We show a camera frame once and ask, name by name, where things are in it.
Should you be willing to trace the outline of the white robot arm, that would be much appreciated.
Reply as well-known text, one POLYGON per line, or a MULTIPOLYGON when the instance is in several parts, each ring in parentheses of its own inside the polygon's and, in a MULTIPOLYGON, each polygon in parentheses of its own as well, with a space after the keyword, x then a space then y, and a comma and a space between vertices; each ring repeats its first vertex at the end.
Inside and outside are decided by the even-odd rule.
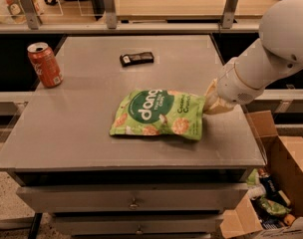
POLYGON ((205 93, 203 111, 228 113, 261 96, 267 86, 303 70, 303 0, 281 0, 262 16, 256 39, 230 59, 205 93))

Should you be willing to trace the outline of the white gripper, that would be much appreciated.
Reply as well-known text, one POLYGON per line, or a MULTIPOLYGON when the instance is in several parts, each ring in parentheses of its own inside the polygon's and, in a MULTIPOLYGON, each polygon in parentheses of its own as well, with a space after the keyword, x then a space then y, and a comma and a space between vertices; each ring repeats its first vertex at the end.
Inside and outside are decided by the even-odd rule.
POLYGON ((208 86, 203 108, 205 114, 218 115, 231 112, 236 104, 249 104, 262 94, 262 90, 252 89, 240 79, 236 71, 236 62, 236 57, 230 59, 222 67, 218 78, 208 86))

